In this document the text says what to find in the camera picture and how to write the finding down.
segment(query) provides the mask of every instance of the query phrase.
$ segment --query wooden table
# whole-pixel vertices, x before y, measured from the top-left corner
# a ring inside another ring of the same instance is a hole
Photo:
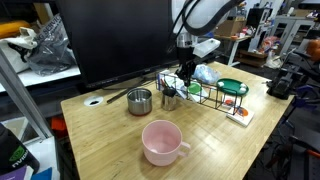
[[[267,79],[220,64],[210,64],[222,77],[243,81],[250,88],[243,105],[255,112],[247,128],[226,114],[188,100],[178,100],[174,111],[160,107],[161,92],[154,83],[145,86],[153,93],[153,110],[136,117],[127,110],[126,96],[107,104],[110,93],[97,90],[63,101],[72,149],[81,179],[242,179],[292,100],[269,96]],[[90,96],[104,102],[84,106]],[[151,165],[143,154],[143,128],[157,119],[180,127],[183,140],[192,146],[189,157],[166,167]]]
[[[247,40],[247,39],[251,38],[251,36],[245,36],[243,38],[238,38],[236,40],[231,39],[231,37],[219,36],[219,35],[215,35],[214,38],[216,38],[218,40],[227,40],[227,41],[229,41],[229,47],[225,49],[225,55],[230,53],[229,60],[228,60],[228,66],[235,66],[235,65],[240,63],[240,62],[233,62],[234,61],[234,56],[236,55],[239,43],[244,41],[244,40]]]

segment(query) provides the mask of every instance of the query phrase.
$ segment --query metal pole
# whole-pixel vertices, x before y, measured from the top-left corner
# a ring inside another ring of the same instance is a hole
[[[48,128],[48,123],[1,49],[0,83],[6,89],[7,93],[18,106],[20,111],[26,116],[30,125],[37,132],[39,137],[41,139],[51,137],[52,132]]]

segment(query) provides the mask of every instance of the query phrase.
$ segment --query floor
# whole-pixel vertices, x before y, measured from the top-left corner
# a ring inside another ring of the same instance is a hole
[[[226,63],[224,58],[219,58],[216,61]],[[239,64],[234,66],[235,68],[266,77],[268,79],[273,79],[277,76],[278,71],[270,68],[256,68],[246,64]],[[314,111],[306,109],[295,109],[292,115],[289,117],[289,122],[295,126],[294,135],[301,140],[312,144],[314,147],[320,149],[320,105]],[[277,167],[273,165],[272,168],[267,169],[265,166],[271,160],[271,156],[280,147],[284,147],[287,142],[288,136],[292,135],[293,131],[286,125],[279,125],[275,128],[274,132],[270,136],[269,140],[265,144],[264,148],[261,150],[260,154],[256,158],[255,162],[252,164],[250,170],[247,173],[245,179],[249,180],[269,180],[277,179]],[[304,178],[304,168],[305,168],[305,149],[297,145],[293,146],[292,158],[290,163],[290,173],[287,179],[298,180]],[[315,167],[320,167],[320,161],[315,161]],[[309,179],[320,179],[319,173],[315,173],[313,178]]]

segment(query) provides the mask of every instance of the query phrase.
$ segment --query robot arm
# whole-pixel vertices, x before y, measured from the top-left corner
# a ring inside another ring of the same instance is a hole
[[[244,0],[172,0],[172,17],[177,22],[173,32],[177,34],[176,47],[179,69],[176,74],[190,85],[196,68],[194,55],[203,57],[219,47],[220,42],[209,39],[204,44],[197,36],[205,35],[223,22],[228,12]]]

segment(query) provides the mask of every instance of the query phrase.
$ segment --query drying rack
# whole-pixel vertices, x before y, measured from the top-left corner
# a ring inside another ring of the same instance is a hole
[[[223,99],[225,99],[226,95],[229,94],[222,92],[220,90],[221,88],[217,87],[216,85],[205,84],[196,79],[191,80],[191,84],[196,83],[200,86],[200,91],[196,94],[189,92],[189,90],[187,90],[187,88],[184,85],[182,86],[181,83],[183,83],[183,81],[179,79],[176,75],[157,73],[155,81],[156,88],[159,91],[162,91],[165,88],[172,88],[177,91],[176,96],[178,96],[179,98],[193,101],[197,104],[228,114],[234,115],[237,109],[241,107],[242,104],[242,96],[239,95],[237,91],[233,89],[224,88],[225,90],[228,90],[229,92],[234,92],[233,94],[235,94],[231,95],[235,98],[235,102],[233,103],[233,105],[229,106],[229,108],[224,107]],[[231,108],[234,108],[234,111],[230,113],[229,110]]]

